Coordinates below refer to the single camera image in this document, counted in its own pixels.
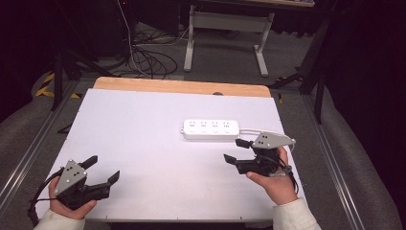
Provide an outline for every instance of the white cable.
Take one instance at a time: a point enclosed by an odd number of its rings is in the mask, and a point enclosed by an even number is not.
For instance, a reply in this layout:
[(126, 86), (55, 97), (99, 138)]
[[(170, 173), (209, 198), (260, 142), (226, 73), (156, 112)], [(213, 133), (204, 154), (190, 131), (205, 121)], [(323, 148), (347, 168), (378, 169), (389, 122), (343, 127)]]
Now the white cable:
[[(188, 27), (188, 29), (185, 30), (185, 32), (183, 32), (183, 34), (179, 37), (179, 39), (177, 41), (175, 41), (174, 43), (171, 43), (171, 44), (138, 44), (137, 46), (174, 45), (174, 44), (178, 43), (180, 40), (183, 39), (183, 37), (185, 36), (185, 34), (186, 34), (186, 32), (188, 30), (189, 30), (189, 27)], [(162, 40), (162, 39), (169, 39), (169, 38), (171, 38), (171, 37), (161, 37), (161, 38), (156, 38), (156, 39), (153, 39), (153, 40)]]
[[(276, 132), (276, 131), (255, 129), (255, 128), (240, 128), (239, 129), (239, 134), (241, 134), (241, 132), (257, 132), (257, 133), (268, 132), (268, 133), (272, 133), (272, 134), (277, 135), (277, 136), (287, 137), (287, 138), (291, 139), (289, 136), (287, 136), (287, 135), (285, 135), (283, 133), (279, 133), (279, 132)], [(290, 152), (293, 152), (294, 149), (295, 149), (295, 143), (292, 144), (292, 149), (290, 150)]]
[(126, 25), (126, 27), (127, 27), (127, 33), (128, 33), (128, 47), (129, 47), (129, 53), (130, 53), (130, 55), (131, 55), (132, 64), (134, 65), (134, 68), (136, 68), (140, 73), (142, 73), (142, 74), (145, 75), (145, 76), (150, 77), (150, 75), (144, 73), (144, 72), (143, 72), (141, 69), (139, 69), (139, 68), (137, 67), (137, 65), (135, 64), (134, 56), (132, 56), (132, 49), (131, 49), (131, 31), (129, 30), (128, 23), (126, 22), (126, 19), (125, 19), (125, 15), (124, 15), (122, 6), (120, 5), (120, 0), (117, 0), (117, 5), (119, 5), (120, 12), (122, 13), (122, 16), (123, 16), (123, 19), (124, 19), (124, 23), (125, 23), (125, 25)]

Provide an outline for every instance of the finger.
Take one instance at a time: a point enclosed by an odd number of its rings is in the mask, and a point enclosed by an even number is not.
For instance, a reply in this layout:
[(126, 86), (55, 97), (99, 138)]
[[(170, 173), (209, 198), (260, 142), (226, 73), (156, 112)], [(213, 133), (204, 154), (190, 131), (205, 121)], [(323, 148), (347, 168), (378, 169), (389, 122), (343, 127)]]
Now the finger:
[(284, 147), (278, 147), (278, 152), (280, 153), (280, 159), (284, 162), (284, 164), (288, 165), (289, 162), (287, 160), (287, 151)]
[(264, 187), (265, 183), (266, 183), (266, 177), (263, 175), (260, 175), (258, 173), (255, 172), (248, 172), (246, 174), (246, 176), (251, 179), (252, 181), (256, 182), (258, 185)]
[(57, 182), (59, 181), (59, 179), (60, 179), (60, 176), (55, 177), (53, 180), (51, 180), (51, 183), (48, 186), (50, 198), (56, 198), (55, 188), (56, 188), (56, 185), (57, 185)]
[(83, 204), (80, 208), (78, 208), (74, 214), (73, 214), (73, 219), (84, 219), (90, 211), (96, 206), (97, 201), (96, 200), (90, 200), (89, 202)]

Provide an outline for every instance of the white power strip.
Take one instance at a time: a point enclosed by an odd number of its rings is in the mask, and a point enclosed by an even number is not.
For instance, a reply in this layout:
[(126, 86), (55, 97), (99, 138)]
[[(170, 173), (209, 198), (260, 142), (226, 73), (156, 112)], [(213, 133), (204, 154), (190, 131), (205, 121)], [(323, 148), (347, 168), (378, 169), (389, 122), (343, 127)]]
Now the white power strip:
[(239, 128), (234, 120), (188, 119), (183, 123), (181, 133), (188, 140), (235, 140)]

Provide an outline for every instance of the power socket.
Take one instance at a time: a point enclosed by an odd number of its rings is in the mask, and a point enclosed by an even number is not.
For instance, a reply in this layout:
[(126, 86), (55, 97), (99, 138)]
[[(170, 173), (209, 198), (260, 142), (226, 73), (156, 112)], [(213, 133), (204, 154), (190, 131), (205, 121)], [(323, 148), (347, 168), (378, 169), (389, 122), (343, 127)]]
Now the power socket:
[(188, 119), (183, 123), (181, 133), (188, 140), (235, 140), (239, 128), (234, 120)]

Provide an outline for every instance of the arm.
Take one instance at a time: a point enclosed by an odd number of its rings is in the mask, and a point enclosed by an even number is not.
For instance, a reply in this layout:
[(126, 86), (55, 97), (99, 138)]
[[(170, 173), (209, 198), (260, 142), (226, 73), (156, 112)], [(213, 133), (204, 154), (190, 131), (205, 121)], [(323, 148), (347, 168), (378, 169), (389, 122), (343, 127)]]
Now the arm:
[(77, 210), (71, 210), (56, 199), (54, 190), (59, 177), (53, 179), (49, 186), (50, 209), (45, 213), (34, 230), (82, 230), (84, 217), (96, 206), (96, 200), (91, 200)]
[[(278, 151), (281, 160), (287, 164), (287, 152), (283, 147)], [(249, 172), (247, 177), (259, 184), (278, 205), (274, 211), (274, 229), (319, 230), (316, 219), (311, 214), (305, 200), (298, 198), (289, 176), (266, 177)]]

